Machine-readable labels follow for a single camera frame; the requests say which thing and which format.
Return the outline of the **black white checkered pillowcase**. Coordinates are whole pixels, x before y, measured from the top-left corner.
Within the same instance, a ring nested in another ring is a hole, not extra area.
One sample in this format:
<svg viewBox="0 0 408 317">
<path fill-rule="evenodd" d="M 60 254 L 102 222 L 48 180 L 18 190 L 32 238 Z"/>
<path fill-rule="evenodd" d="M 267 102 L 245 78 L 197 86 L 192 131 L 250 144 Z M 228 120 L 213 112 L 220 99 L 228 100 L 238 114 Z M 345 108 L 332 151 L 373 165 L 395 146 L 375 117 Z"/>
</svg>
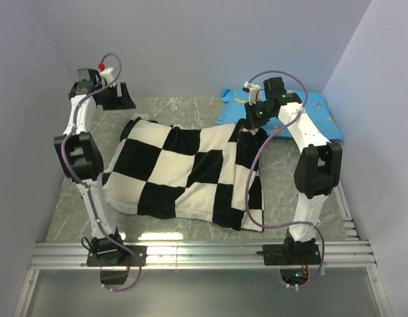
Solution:
<svg viewBox="0 0 408 317">
<path fill-rule="evenodd" d="M 238 122 L 203 129 L 133 116 L 102 181 L 106 201 L 128 215 L 198 219 L 262 230 L 264 200 L 254 158 L 267 134 Z"/>
</svg>

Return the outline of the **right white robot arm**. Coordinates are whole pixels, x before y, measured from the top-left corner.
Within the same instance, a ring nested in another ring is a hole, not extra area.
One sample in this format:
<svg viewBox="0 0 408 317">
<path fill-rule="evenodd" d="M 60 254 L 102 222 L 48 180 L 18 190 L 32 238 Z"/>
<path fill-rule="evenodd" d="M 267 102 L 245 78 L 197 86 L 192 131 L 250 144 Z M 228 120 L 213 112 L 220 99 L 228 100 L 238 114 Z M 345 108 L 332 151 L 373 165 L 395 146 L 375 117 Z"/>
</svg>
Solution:
<svg viewBox="0 0 408 317">
<path fill-rule="evenodd" d="M 309 115 L 307 97 L 287 92 L 281 77 L 272 77 L 262 86 L 246 81 L 246 128 L 263 127 L 271 118 L 281 121 L 294 139 L 300 157 L 294 171 L 298 202 L 294 219 L 287 224 L 282 245 L 263 247 L 269 264 L 321 264 L 322 251 L 316 244 L 316 224 L 327 197 L 339 183 L 343 150 L 325 137 Z"/>
</svg>

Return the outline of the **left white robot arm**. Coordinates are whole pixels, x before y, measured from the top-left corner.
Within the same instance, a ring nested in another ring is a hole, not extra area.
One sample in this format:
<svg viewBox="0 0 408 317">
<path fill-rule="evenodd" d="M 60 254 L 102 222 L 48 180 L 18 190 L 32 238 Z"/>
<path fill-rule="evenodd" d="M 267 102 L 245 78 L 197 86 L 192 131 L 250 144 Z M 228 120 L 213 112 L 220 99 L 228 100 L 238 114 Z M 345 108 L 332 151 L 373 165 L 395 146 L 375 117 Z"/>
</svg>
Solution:
<svg viewBox="0 0 408 317">
<path fill-rule="evenodd" d="M 92 136 L 92 117 L 98 106 L 104 110 L 134 109 L 127 85 L 118 84 L 118 72 L 100 63 L 97 69 L 79 69 L 78 80 L 69 92 L 71 112 L 63 134 L 53 145 L 62 169 L 81 193 L 88 213 L 92 238 L 81 244 L 91 258 L 119 265 L 133 252 L 123 245 L 117 226 L 110 219 L 104 197 L 104 161 Z"/>
</svg>

